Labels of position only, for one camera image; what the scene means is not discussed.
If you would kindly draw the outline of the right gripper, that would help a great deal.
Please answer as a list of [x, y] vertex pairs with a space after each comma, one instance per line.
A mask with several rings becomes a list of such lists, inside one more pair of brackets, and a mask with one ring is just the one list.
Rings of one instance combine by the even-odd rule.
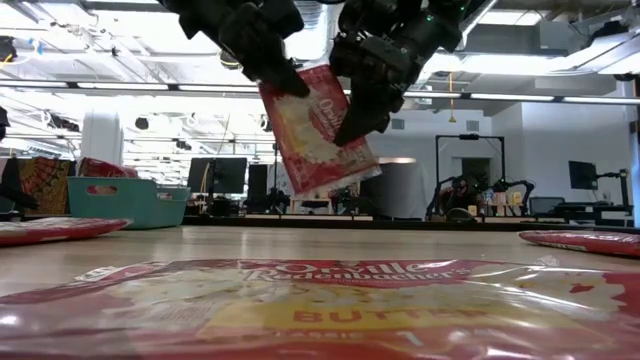
[[390, 114], [425, 63], [423, 32], [363, 35], [341, 32], [330, 52], [333, 73], [350, 80], [350, 103], [334, 137], [340, 147], [377, 131], [384, 133]]

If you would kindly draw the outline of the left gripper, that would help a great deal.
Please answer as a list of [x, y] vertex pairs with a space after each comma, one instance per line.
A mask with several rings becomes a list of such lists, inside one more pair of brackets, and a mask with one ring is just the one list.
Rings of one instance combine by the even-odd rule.
[[284, 40], [304, 28], [293, 0], [157, 0], [179, 16], [188, 39], [202, 32], [222, 43], [251, 81], [304, 98], [310, 90], [286, 56]]

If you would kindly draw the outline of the black monitor on arm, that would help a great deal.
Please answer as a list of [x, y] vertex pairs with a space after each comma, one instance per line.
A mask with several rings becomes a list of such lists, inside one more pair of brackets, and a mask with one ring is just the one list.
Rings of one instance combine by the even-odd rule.
[[588, 162], [569, 161], [570, 186], [575, 190], [597, 190], [596, 165]]

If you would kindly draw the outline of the grey partition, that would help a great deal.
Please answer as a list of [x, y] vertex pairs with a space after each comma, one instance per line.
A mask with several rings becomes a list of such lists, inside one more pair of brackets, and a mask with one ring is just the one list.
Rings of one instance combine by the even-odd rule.
[[422, 219], [426, 210], [423, 171], [418, 162], [384, 163], [381, 173], [362, 184], [377, 216]]

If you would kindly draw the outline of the small wooden table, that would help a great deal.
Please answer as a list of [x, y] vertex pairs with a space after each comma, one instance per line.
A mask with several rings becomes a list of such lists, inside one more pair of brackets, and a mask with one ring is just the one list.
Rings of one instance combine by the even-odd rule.
[[332, 215], [334, 210], [329, 198], [292, 198], [290, 212], [299, 215]]

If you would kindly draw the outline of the sitting person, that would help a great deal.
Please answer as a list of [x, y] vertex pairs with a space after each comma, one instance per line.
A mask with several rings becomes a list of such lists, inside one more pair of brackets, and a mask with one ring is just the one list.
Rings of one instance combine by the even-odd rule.
[[449, 200], [446, 202], [446, 219], [454, 222], [473, 222], [475, 215], [469, 207], [477, 206], [476, 194], [469, 188], [466, 180], [452, 183]]

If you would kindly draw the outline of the black speaker panel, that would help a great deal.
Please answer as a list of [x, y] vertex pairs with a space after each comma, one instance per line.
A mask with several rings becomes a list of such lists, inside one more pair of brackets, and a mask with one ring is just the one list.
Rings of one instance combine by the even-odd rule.
[[267, 201], [267, 165], [250, 165], [248, 197], [245, 201], [249, 213], [264, 212]]

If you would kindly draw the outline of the black monitor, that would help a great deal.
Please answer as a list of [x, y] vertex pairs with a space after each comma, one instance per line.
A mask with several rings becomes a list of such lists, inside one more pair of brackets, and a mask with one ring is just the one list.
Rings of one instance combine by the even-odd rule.
[[246, 158], [193, 158], [187, 186], [192, 193], [242, 194]]

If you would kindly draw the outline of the white pillar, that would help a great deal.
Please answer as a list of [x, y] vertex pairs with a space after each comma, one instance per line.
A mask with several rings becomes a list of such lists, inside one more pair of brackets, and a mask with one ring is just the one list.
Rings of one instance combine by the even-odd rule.
[[122, 164], [124, 131], [117, 112], [99, 108], [86, 111], [81, 135], [82, 158]]

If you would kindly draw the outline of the teal plastic basket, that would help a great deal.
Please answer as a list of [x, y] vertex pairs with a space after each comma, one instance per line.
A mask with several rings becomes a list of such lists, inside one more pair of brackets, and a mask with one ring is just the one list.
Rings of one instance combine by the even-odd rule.
[[189, 187], [161, 187], [142, 178], [68, 178], [73, 217], [126, 219], [129, 230], [179, 226], [190, 195]]

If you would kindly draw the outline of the black desk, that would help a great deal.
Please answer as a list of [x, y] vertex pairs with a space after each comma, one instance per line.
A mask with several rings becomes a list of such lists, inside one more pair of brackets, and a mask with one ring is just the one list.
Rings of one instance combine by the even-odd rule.
[[596, 226], [633, 227], [633, 207], [601, 202], [564, 202], [556, 205], [553, 214], [566, 223]]

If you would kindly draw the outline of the colourful tapestry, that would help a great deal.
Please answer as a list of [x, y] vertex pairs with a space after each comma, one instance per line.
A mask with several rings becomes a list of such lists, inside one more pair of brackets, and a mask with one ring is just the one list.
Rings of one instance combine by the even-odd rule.
[[29, 215], [63, 215], [68, 213], [68, 177], [75, 170], [69, 160], [36, 157], [19, 159], [21, 190], [37, 200], [37, 209]]

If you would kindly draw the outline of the silver ventilation duct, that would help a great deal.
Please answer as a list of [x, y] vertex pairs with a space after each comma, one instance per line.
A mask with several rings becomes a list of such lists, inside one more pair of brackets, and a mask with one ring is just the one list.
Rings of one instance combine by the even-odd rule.
[[337, 33], [337, 20], [345, 0], [294, 0], [303, 19], [301, 31], [285, 41], [288, 58], [312, 61], [324, 57]]

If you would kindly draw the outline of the black frame stand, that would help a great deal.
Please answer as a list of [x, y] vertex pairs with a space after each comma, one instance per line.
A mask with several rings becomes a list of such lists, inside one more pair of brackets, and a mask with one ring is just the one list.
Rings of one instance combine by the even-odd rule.
[[434, 189], [434, 195], [432, 197], [431, 202], [429, 203], [425, 217], [429, 221], [433, 221], [434, 218], [439, 218], [442, 216], [441, 208], [440, 208], [440, 191], [444, 184], [453, 183], [458, 179], [458, 176], [452, 176], [442, 180], [440, 178], [440, 152], [441, 148], [439, 146], [441, 139], [456, 139], [461, 141], [480, 141], [485, 140], [490, 145], [492, 145], [492, 140], [496, 140], [500, 143], [500, 148], [495, 148], [495, 151], [500, 154], [500, 173], [499, 180], [504, 180], [506, 177], [506, 156], [504, 154], [506, 146], [505, 146], [505, 137], [504, 136], [484, 136], [479, 135], [477, 133], [469, 133], [469, 134], [459, 134], [459, 135], [436, 135], [435, 136], [435, 175], [436, 175], [436, 187]]

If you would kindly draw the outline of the black table frame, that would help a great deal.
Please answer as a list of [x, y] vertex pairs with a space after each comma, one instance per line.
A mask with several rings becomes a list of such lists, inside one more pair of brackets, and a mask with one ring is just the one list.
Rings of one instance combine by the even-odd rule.
[[[569, 225], [564, 223], [538, 222], [421, 222], [366, 220], [364, 217], [348, 216], [302, 216], [302, 215], [252, 215], [248, 217], [197, 217], [186, 216], [183, 226], [220, 227], [268, 227], [309, 229], [356, 229], [356, 230], [416, 230], [416, 231], [478, 231], [478, 232], [522, 232], [522, 231], [600, 231], [640, 235], [640, 228], [607, 227], [595, 225]], [[0, 233], [24, 231], [28, 228], [110, 227], [117, 230], [158, 230], [158, 225], [136, 223], [131, 219], [85, 219], [64, 216], [22, 216], [11, 214], [0, 216]]]

